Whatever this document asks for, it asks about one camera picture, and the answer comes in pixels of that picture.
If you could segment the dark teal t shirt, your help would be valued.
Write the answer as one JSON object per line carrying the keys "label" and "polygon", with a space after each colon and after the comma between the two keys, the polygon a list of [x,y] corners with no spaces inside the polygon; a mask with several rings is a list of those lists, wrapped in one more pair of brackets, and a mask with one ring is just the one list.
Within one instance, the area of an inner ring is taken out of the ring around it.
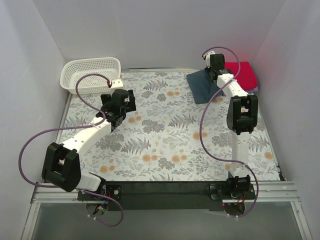
{"label": "dark teal t shirt", "polygon": [[212,96],[219,90],[208,73],[202,69],[186,75],[196,105],[207,104]]}

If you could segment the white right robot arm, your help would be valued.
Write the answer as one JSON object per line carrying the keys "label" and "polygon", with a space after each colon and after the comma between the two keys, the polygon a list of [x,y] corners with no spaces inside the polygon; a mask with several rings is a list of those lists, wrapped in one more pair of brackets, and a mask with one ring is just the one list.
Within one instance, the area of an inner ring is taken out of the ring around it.
{"label": "white right robot arm", "polygon": [[247,93],[237,82],[231,70],[225,68],[225,57],[213,50],[203,53],[206,72],[229,99],[226,124],[231,133],[231,163],[228,178],[212,186],[216,198],[244,198],[251,189],[249,140],[258,122],[258,98]]}

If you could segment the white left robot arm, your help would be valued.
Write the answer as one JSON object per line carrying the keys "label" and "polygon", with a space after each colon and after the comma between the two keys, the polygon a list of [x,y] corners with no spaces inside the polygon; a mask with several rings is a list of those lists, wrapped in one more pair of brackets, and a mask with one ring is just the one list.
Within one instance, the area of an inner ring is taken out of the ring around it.
{"label": "white left robot arm", "polygon": [[136,98],[131,89],[116,89],[100,97],[102,112],[96,114],[88,128],[61,144],[53,142],[47,148],[41,176],[66,192],[75,189],[96,192],[101,187],[101,177],[81,170],[81,158],[120,126],[127,113],[136,111]]}

